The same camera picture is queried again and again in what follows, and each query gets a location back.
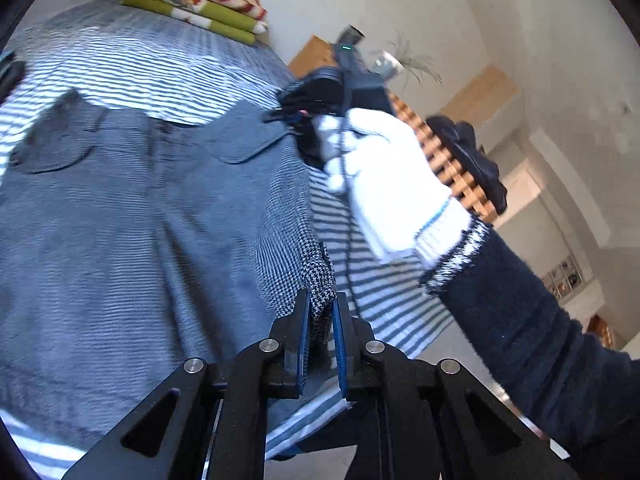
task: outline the shirt pocket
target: shirt pocket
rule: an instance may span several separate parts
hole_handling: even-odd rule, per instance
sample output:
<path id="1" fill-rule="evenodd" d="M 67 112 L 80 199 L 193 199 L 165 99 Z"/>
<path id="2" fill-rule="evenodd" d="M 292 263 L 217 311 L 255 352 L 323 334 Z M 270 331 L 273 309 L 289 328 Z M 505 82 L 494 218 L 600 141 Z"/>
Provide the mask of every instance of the shirt pocket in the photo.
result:
<path id="1" fill-rule="evenodd" d="M 283 123 L 263 123 L 262 109 L 239 102 L 204 126 L 207 151 L 225 164 L 244 164 L 292 133 Z"/>
<path id="2" fill-rule="evenodd" d="M 94 144 L 68 128 L 35 128 L 9 155 L 8 166 L 20 173 L 59 171 L 85 159 Z"/>

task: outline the human hand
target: human hand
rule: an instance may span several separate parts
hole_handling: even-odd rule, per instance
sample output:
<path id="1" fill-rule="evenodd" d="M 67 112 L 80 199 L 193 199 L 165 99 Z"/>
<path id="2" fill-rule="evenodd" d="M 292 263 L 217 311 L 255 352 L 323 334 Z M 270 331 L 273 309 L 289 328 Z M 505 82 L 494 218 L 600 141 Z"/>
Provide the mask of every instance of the human hand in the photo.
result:
<path id="1" fill-rule="evenodd" d="M 378 110 L 348 111 L 343 176 L 341 121 L 335 116 L 314 119 L 329 191 L 349 190 L 352 214 L 380 262 L 411 254 L 416 238 L 457 201 L 450 200 L 449 187 L 431 171 L 411 127 Z"/>

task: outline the green blanket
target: green blanket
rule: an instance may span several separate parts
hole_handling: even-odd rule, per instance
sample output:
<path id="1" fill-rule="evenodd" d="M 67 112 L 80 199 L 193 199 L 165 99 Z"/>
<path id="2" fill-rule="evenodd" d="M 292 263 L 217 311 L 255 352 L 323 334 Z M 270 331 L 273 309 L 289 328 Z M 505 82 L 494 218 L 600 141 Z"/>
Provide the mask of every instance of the green blanket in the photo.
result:
<path id="1" fill-rule="evenodd" d="M 210 20 L 216 20 L 217 22 L 224 23 L 240 30 L 246 30 L 254 34 L 261 34 L 267 31 L 266 22 L 258 22 L 249 16 L 240 14 L 235 10 L 223 7 L 222 5 L 215 4 L 208 0 L 162 0 L 165 3 L 171 4 L 174 7 L 180 7 L 181 9 L 188 10 L 193 14 L 198 14 L 209 18 Z"/>
<path id="2" fill-rule="evenodd" d="M 183 9 L 178 9 L 177 7 L 162 2 L 161 0 L 122 0 L 122 4 L 128 7 L 149 10 L 156 14 L 164 14 L 165 16 L 170 16 L 176 20 L 191 23 L 191 25 L 195 25 L 196 27 L 206 28 L 220 36 L 225 36 L 226 38 L 231 38 L 232 40 L 240 41 L 247 45 L 255 43 L 255 36 L 246 30 L 240 30 L 239 28 L 225 25 L 224 23 L 217 22 L 216 20 L 210 20 L 204 16 L 199 16 Z"/>

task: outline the wooden slatted board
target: wooden slatted board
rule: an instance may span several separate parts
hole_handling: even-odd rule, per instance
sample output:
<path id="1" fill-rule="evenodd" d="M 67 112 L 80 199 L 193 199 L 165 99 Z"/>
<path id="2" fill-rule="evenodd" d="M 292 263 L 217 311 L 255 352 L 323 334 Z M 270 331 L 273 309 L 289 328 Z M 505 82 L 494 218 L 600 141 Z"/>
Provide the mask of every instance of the wooden slatted board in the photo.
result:
<path id="1" fill-rule="evenodd" d="M 498 218 L 494 205 L 486 197 L 484 191 L 462 165 L 451 156 L 440 139 L 431 131 L 424 121 L 418 117 L 398 96 L 389 92 L 389 97 L 396 110 L 398 119 L 412 127 L 422 146 L 424 155 L 429 161 L 431 171 L 443 184 L 451 188 L 455 196 L 468 211 L 475 211 L 484 222 L 493 222 Z"/>

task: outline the blue and white striped sheet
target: blue and white striped sheet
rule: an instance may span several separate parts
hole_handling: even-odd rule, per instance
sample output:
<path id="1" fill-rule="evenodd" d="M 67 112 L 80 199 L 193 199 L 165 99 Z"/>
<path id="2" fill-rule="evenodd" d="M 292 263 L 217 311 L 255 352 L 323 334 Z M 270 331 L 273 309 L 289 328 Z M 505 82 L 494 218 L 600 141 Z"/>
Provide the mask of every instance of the blue and white striped sheet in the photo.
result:
<path id="1" fill-rule="evenodd" d="M 28 126 L 70 87 L 92 104 L 133 107 L 180 123 L 202 124 L 245 99 L 268 108 L 290 73 L 271 49 L 248 47 L 187 23 L 98 0 L 15 35 L 8 48 L 27 61 L 26 78 L 0 107 L 0 176 Z M 309 168 L 314 227 L 347 289 L 346 207 L 326 191 L 324 173 Z M 416 258 L 381 266 L 351 225 L 350 274 L 362 317 L 378 339 L 416 357 L 452 321 L 418 285 Z M 333 341 L 329 342 L 334 351 Z M 284 452 L 348 407 L 337 376 L 268 434 L 267 458 Z M 18 447 L 44 479 L 59 479 L 83 450 L 65 446 L 0 410 Z"/>

